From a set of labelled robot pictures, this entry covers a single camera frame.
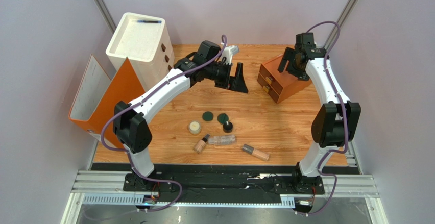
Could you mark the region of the frosted cream jar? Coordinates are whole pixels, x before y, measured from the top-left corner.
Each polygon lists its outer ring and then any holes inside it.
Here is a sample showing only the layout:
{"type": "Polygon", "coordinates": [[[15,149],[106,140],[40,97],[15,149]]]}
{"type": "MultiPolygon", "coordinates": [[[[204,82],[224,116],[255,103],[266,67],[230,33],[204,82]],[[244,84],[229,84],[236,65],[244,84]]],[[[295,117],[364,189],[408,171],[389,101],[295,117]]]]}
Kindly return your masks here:
{"type": "Polygon", "coordinates": [[[196,120],[191,121],[188,124],[188,130],[193,135],[199,134],[201,132],[201,130],[202,130],[201,123],[199,121],[196,121],[196,120]]]}

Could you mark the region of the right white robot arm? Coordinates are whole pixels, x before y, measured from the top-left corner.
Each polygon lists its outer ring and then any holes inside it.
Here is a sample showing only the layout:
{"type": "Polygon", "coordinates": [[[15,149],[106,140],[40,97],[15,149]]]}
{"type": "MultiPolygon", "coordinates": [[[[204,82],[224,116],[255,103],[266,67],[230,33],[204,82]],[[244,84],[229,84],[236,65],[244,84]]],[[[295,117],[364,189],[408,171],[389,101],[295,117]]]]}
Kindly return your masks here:
{"type": "Polygon", "coordinates": [[[313,144],[292,173],[291,187],[297,193],[315,191],[322,169],[332,154],[345,154],[361,114],[359,103],[351,102],[334,76],[329,55],[315,44],[313,33],[296,35],[293,48],[286,48],[278,66],[299,81],[312,81],[321,102],[312,125],[313,144]]]}

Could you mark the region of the orange drawer box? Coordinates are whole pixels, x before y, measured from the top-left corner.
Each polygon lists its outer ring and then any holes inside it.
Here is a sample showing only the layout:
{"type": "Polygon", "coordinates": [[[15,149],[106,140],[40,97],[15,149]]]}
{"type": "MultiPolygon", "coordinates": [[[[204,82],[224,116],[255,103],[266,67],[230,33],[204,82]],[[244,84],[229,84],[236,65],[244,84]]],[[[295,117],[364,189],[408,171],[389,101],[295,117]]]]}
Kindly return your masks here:
{"type": "Polygon", "coordinates": [[[279,104],[290,96],[302,91],[312,81],[301,81],[286,71],[279,72],[278,66],[283,54],[261,63],[257,81],[272,100],[279,104]]]}

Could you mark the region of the beige tube grey cap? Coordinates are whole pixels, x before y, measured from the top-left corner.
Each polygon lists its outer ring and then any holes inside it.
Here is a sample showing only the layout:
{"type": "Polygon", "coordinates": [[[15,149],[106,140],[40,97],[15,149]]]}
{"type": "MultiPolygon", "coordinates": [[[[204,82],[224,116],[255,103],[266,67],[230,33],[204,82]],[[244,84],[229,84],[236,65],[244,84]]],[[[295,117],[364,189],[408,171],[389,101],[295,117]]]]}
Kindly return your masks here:
{"type": "Polygon", "coordinates": [[[265,153],[261,150],[258,150],[250,145],[247,145],[247,144],[244,144],[242,146],[242,151],[244,151],[244,152],[246,152],[246,153],[248,153],[248,154],[250,154],[258,159],[261,159],[263,161],[268,161],[270,158],[270,154],[265,153]]]}

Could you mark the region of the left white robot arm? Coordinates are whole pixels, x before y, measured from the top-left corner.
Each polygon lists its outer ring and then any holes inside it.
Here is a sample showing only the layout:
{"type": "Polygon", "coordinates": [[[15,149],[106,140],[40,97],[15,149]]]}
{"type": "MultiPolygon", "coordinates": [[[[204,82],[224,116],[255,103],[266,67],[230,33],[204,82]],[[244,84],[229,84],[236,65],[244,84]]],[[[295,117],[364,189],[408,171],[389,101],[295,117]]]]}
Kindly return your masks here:
{"type": "Polygon", "coordinates": [[[203,41],[198,50],[178,60],[169,73],[153,88],[129,103],[118,102],[113,117],[113,132],[127,153],[133,174],[142,180],[154,171],[149,145],[152,133],[149,123],[169,102],[204,79],[217,88],[248,93],[243,77],[243,64],[238,62],[231,76],[232,58],[239,52],[236,45],[219,46],[203,41]]]}

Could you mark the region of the black round jar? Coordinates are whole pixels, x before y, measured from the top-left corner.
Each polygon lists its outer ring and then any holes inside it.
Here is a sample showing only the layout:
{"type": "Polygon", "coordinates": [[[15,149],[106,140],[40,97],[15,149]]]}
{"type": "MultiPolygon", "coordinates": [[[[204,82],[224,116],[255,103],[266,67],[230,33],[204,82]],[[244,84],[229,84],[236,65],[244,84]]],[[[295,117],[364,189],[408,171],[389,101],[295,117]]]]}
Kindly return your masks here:
{"type": "Polygon", "coordinates": [[[233,123],[230,121],[226,121],[223,123],[223,131],[225,133],[231,133],[233,131],[233,123]]]}

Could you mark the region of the small beige foundation bottle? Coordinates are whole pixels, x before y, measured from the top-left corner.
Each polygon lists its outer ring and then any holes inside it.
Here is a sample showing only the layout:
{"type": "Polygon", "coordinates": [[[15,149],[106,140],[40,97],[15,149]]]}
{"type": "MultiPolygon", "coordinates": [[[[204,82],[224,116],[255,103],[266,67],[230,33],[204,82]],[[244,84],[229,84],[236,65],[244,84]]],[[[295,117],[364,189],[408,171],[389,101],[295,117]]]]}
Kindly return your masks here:
{"type": "Polygon", "coordinates": [[[206,134],[202,139],[200,139],[196,143],[196,145],[193,147],[193,150],[196,153],[201,154],[202,151],[205,149],[205,147],[206,147],[206,145],[208,143],[209,138],[210,138],[210,134],[206,134]]]}

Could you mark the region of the clear toner bottle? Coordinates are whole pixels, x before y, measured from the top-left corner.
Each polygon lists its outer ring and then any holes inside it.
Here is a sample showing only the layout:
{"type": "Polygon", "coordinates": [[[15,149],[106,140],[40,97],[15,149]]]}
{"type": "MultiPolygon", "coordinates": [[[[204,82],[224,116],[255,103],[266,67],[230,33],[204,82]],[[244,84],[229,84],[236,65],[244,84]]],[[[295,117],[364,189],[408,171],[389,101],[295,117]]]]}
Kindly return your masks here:
{"type": "Polygon", "coordinates": [[[208,139],[208,144],[210,145],[232,145],[235,143],[235,135],[213,136],[208,139]]]}

